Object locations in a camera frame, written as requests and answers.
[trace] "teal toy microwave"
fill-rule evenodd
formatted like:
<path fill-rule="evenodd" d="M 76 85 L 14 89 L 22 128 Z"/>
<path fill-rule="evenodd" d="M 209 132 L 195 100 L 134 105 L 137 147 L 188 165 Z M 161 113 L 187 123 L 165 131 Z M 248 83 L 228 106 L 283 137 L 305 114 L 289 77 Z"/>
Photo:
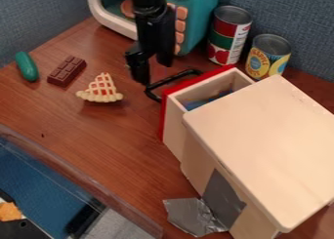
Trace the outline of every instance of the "teal toy microwave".
<path fill-rule="evenodd" d="M 188 54 L 206 35 L 219 0 L 166 0 L 176 14 L 175 54 Z M 94 18 L 129 38 L 137 39 L 134 20 L 124 13 L 126 0 L 88 0 Z"/>

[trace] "toy chocolate bar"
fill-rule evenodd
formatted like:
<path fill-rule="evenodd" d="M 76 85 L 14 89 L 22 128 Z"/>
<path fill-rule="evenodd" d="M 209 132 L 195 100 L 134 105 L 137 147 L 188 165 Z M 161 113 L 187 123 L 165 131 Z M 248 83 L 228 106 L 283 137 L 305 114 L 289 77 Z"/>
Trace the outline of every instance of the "toy chocolate bar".
<path fill-rule="evenodd" d="M 69 56 L 48 76 L 48 82 L 65 88 L 86 65 L 85 60 Z"/>

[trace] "wooden box lid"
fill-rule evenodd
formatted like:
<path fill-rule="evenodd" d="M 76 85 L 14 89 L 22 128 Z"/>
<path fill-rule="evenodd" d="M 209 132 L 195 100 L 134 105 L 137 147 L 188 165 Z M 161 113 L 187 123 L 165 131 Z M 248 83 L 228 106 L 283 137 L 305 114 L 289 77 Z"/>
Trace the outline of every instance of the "wooden box lid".
<path fill-rule="evenodd" d="M 184 122 L 280 231 L 334 198 L 334 116 L 283 77 L 205 104 Z"/>

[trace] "aluminum foil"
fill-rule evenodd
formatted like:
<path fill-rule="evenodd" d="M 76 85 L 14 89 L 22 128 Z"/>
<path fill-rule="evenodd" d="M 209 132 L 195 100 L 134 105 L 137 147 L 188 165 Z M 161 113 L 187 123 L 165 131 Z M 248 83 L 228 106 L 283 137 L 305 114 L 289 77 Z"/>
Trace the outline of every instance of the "aluminum foil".
<path fill-rule="evenodd" d="M 168 221 L 194 237 L 227 231 L 202 200 L 169 199 L 164 200 L 163 203 L 168 212 Z"/>
<path fill-rule="evenodd" d="M 216 170 L 202 200 L 170 199 L 163 203 L 168 212 L 168 221 L 195 237 L 229 231 L 246 207 L 229 182 Z"/>

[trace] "gray wall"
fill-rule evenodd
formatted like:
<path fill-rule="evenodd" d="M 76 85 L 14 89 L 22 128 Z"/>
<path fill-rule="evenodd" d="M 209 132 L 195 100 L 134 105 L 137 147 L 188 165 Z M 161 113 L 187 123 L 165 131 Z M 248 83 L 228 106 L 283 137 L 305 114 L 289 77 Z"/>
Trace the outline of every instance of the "gray wall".
<path fill-rule="evenodd" d="M 221 1 L 251 13 L 251 38 L 260 33 L 283 36 L 293 48 L 290 65 L 334 82 L 334 0 Z"/>
<path fill-rule="evenodd" d="M 0 66 L 89 15 L 86 0 L 0 0 Z"/>

